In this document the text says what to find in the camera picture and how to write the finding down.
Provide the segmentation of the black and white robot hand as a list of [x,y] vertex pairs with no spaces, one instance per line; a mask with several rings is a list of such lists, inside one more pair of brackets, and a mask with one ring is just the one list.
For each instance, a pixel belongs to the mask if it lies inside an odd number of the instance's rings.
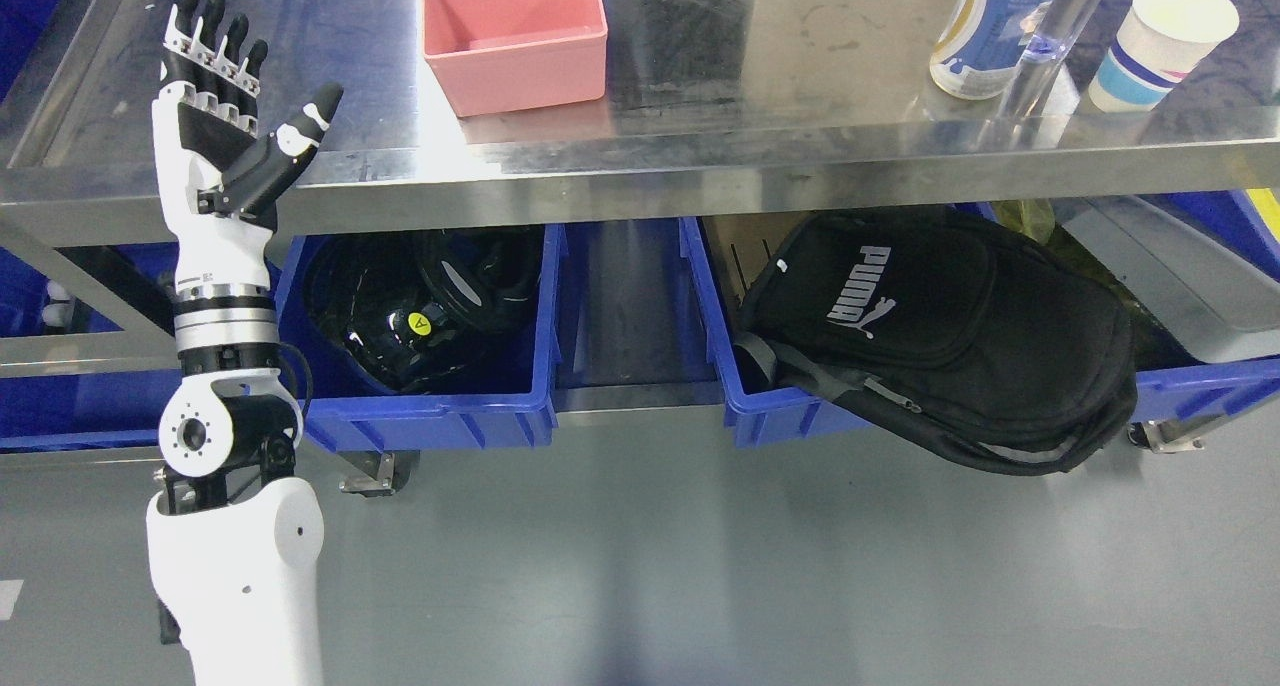
[[264,40],[225,0],[175,0],[151,106],[165,225],[178,241],[179,299],[266,291],[276,203],[311,165],[344,90],[321,86],[282,124],[259,120]]

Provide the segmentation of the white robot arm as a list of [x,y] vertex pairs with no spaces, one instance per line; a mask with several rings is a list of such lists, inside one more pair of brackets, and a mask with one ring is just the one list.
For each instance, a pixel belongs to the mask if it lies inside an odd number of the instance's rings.
[[325,526],[294,472],[305,413],[280,380],[273,299],[264,285],[184,285],[174,329],[182,378],[145,518],[172,635],[198,685],[320,685]]

